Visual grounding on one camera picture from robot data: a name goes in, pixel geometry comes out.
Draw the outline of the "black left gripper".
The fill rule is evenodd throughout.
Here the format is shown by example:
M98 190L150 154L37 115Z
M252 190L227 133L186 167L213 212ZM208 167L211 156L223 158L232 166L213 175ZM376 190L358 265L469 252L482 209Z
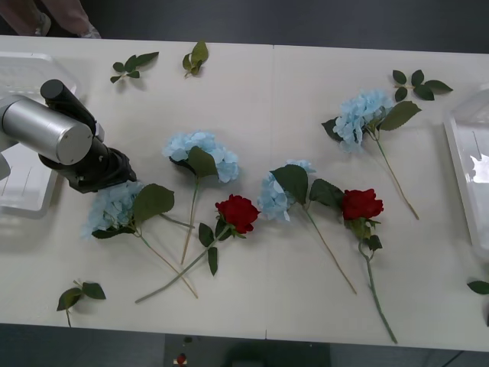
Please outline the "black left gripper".
M108 153L109 169L107 187L123 184L127 181L136 182L137 175L130 165L129 158L114 148L109 148Z

